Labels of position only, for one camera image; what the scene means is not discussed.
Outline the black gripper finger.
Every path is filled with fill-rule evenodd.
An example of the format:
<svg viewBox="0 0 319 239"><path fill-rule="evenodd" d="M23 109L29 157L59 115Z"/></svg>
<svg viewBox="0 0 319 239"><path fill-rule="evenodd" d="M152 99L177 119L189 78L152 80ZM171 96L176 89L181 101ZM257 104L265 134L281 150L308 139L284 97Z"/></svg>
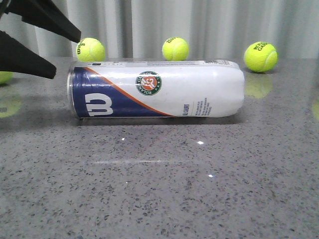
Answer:
<svg viewBox="0 0 319 239"><path fill-rule="evenodd" d="M0 32L0 70L53 79L56 67L4 31Z"/></svg>
<svg viewBox="0 0 319 239"><path fill-rule="evenodd" d="M4 5L6 14L21 16L21 21L79 42L81 31L69 21L51 0L10 0Z"/></svg>

